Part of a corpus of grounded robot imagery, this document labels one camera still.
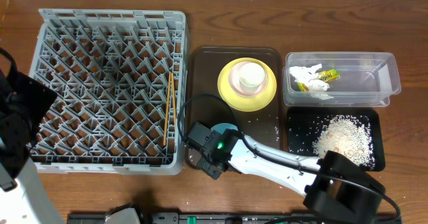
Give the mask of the light blue bowl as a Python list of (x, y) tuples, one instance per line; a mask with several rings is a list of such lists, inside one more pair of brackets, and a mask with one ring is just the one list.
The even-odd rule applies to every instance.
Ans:
[(227, 129), (237, 130), (237, 127), (230, 123), (219, 123), (211, 127), (212, 131), (217, 131), (220, 134), (223, 134)]

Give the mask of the yellow plate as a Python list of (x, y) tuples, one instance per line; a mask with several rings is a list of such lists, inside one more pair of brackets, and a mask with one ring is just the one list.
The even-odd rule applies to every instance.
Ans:
[[(250, 97), (240, 96), (230, 86), (229, 74), (232, 67), (239, 62), (255, 62), (264, 68), (267, 74), (267, 84), (260, 94)], [(274, 72), (267, 64), (255, 58), (237, 58), (226, 64), (220, 71), (217, 88), (222, 99), (232, 108), (242, 112), (254, 112), (265, 108), (273, 100), (277, 90), (277, 82)]]

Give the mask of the wooden chopstick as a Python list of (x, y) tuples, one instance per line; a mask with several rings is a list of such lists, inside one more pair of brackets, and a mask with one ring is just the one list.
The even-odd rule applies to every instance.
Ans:
[(176, 108), (176, 100), (175, 100), (175, 79), (173, 72), (169, 73), (170, 85), (171, 85), (171, 94), (172, 94), (172, 107), (173, 107), (173, 124), (174, 127), (177, 126), (177, 108)]
[(168, 88), (167, 88), (167, 103), (165, 109), (165, 125), (164, 125), (164, 136), (163, 136), (163, 147), (167, 145), (168, 125), (169, 125), (169, 111), (170, 111), (170, 99), (171, 99), (171, 80), (172, 73), (169, 72)]

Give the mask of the pink bowl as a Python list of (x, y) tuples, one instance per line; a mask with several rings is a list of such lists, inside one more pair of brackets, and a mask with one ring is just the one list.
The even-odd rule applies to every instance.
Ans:
[(245, 62), (239, 62), (238, 64), (232, 67), (231, 72), (229, 74), (230, 86), (240, 96), (245, 96), (245, 97), (256, 96), (260, 94), (265, 88), (268, 80), (267, 74), (265, 72), (265, 79), (258, 87), (251, 88), (251, 87), (244, 86), (239, 81), (239, 69), (244, 63)]

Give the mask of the cream white cup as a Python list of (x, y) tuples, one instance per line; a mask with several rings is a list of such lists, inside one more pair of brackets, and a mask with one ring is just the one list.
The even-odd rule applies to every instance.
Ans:
[(265, 79), (263, 67), (254, 62), (245, 62), (239, 69), (239, 81), (247, 87), (258, 87)]

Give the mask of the white napkin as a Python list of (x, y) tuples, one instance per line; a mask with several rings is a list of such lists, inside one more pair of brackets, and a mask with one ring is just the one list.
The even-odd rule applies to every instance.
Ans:
[(295, 78), (295, 82), (298, 86), (303, 87), (304, 92), (309, 92), (313, 98), (321, 100), (333, 99), (332, 96), (325, 94), (330, 85), (321, 80), (318, 76), (317, 71), (322, 67), (322, 64), (316, 64), (311, 67), (290, 67), (290, 74)]

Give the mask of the leftover rice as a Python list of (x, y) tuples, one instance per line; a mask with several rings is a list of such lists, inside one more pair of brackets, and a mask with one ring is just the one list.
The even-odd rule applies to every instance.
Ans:
[(373, 170), (374, 146), (370, 124), (352, 115), (308, 114), (289, 117), (288, 149), (293, 154), (325, 157), (328, 151)]

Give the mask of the green snack wrapper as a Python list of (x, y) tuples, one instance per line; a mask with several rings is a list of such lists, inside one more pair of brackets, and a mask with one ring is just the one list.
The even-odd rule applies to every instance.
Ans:
[(298, 82), (298, 87), (302, 92), (325, 92), (329, 89), (328, 82), (340, 78), (340, 72), (335, 69), (317, 73), (317, 76), (305, 82)]

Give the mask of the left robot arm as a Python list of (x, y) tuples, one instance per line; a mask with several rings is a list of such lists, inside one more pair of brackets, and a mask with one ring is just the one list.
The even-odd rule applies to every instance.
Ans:
[(27, 145), (35, 146), (39, 124), (57, 94), (19, 72), (13, 57), (1, 74), (1, 222), (63, 223), (50, 201)]

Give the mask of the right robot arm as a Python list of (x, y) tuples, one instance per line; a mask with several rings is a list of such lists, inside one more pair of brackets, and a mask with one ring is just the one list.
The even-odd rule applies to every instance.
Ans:
[(385, 188), (345, 156), (299, 156), (263, 145), (238, 130), (192, 130), (187, 140), (212, 179), (228, 171), (255, 175), (304, 197), (304, 206), (326, 221), (373, 223)]

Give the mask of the grey plastic dishwasher rack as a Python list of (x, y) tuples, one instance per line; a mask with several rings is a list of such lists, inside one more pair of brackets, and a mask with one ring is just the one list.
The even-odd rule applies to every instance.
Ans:
[(180, 11), (40, 9), (43, 25), (29, 75), (58, 95), (31, 157), (39, 173), (176, 175), (183, 145), (189, 30)]

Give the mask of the dark brown serving tray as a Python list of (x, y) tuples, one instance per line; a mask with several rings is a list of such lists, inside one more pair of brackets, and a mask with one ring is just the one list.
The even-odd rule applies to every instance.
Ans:
[[(282, 58), (270, 48), (250, 47), (200, 47), (191, 56), (190, 82), (187, 97), (199, 94), (219, 95), (217, 80), (220, 71), (230, 61), (237, 58), (255, 58), (267, 64), (275, 74), (277, 91), (273, 100), (263, 109), (255, 112), (233, 113), (245, 134), (258, 142), (277, 148), (286, 149), (284, 130), (284, 104), (282, 90)], [(233, 119), (226, 106), (210, 97), (193, 100), (187, 105), (185, 113), (187, 126), (198, 121), (211, 128), (219, 123), (232, 123)]]

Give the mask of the black tray bin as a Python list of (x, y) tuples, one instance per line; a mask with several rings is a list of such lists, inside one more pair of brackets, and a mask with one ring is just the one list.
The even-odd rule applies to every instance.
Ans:
[(323, 157), (333, 150), (366, 171), (385, 168), (381, 124), (372, 108), (293, 107), (287, 118), (291, 153)]

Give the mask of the clear plastic bin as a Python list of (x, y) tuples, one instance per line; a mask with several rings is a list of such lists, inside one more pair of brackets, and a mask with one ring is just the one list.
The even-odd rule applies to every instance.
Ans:
[[(317, 73), (335, 69), (340, 78), (328, 82), (324, 92), (333, 97), (321, 100), (300, 91), (289, 70), (292, 66), (322, 64)], [(387, 52), (307, 51), (291, 52), (283, 68), (284, 103), (311, 107), (384, 107), (389, 97), (401, 92), (396, 59)]]

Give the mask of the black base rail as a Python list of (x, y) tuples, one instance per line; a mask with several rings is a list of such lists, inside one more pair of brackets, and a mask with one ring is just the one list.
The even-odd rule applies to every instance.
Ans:
[[(74, 211), (68, 214), (67, 224), (91, 224), (91, 223), (106, 223), (107, 218), (119, 211), (125, 210), (128, 205), (119, 206), (105, 213), (95, 211)], [(320, 223), (321, 217), (315, 215), (308, 210), (293, 210), (292, 212), (182, 212), (178, 208), (162, 208), (162, 207), (145, 207), (142, 205), (129, 205), (136, 211), (138, 220), (143, 224), (203, 224), (203, 223), (267, 223), (273, 219), (294, 218), (294, 223), (305, 223), (305, 218), (314, 219), (314, 223)]]

